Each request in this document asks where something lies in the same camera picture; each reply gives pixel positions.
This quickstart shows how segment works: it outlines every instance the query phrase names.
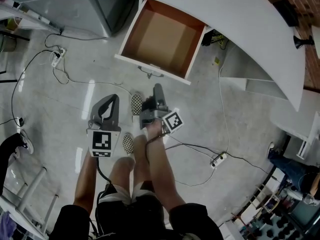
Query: white chair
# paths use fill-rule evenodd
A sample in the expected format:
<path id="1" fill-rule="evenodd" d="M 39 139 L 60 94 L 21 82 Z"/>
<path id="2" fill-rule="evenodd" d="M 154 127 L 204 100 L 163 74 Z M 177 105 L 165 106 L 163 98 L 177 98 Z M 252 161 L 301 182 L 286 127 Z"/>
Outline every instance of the white chair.
<path id="1" fill-rule="evenodd" d="M 17 224 L 19 224 L 31 234 L 43 240 L 48 239 L 48 236 L 46 235 L 46 229 L 48 226 L 50 215 L 58 199 L 58 195 L 55 195 L 53 197 L 44 219 L 42 219 L 30 207 L 30 205 L 28 205 L 28 202 L 46 172 L 47 169 L 42 167 L 39 173 L 33 179 L 30 186 L 24 184 L 17 195 L 4 188 L 3 194 L 0 196 L 0 207 L 3 209 L 3 211 L 8 211 L 10 213 L 10 217 Z M 35 226 L 32 220 L 38 222 L 39 226 Z"/>

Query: power strip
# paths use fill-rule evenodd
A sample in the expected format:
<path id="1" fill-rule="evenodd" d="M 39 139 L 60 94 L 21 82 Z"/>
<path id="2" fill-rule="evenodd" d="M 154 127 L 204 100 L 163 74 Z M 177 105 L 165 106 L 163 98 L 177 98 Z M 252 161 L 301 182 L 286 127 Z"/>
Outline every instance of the power strip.
<path id="1" fill-rule="evenodd" d="M 220 165 L 224 160 L 226 160 L 227 157 L 228 156 L 226 153 L 221 154 L 216 160 L 213 161 L 213 163 L 211 164 L 211 168 L 217 168 L 217 166 Z"/>
<path id="2" fill-rule="evenodd" d="M 60 50 L 62 51 L 60 53 L 54 52 L 53 60 L 51 62 L 51 66 L 54 68 L 60 63 L 62 57 L 65 56 L 65 54 L 67 52 L 66 49 L 64 49 L 64 48 L 61 48 Z"/>

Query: hand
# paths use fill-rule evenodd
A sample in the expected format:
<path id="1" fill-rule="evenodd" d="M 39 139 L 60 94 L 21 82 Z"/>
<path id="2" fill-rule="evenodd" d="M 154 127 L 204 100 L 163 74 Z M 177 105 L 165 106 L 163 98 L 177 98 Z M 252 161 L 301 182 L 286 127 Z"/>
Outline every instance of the hand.
<path id="1" fill-rule="evenodd" d="M 153 123 L 146 125 L 149 138 L 154 138 L 162 133 L 162 121 L 156 118 Z"/>

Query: open drawer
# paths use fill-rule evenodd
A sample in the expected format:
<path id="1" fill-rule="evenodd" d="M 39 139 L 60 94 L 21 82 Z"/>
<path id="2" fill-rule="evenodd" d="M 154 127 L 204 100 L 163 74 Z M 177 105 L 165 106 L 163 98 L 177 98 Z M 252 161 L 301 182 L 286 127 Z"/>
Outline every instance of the open drawer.
<path id="1" fill-rule="evenodd" d="M 144 0 L 115 57 L 190 85 L 206 25 L 167 4 Z"/>

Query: purple cloth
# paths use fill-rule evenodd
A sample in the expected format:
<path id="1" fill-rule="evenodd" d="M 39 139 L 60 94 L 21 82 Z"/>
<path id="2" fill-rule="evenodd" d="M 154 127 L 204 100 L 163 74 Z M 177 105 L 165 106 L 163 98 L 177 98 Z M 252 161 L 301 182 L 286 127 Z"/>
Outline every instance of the purple cloth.
<path id="1" fill-rule="evenodd" d="M 10 218 L 10 213 L 4 212 L 0 221 L 0 240 L 10 240 L 16 228 L 17 224 Z"/>

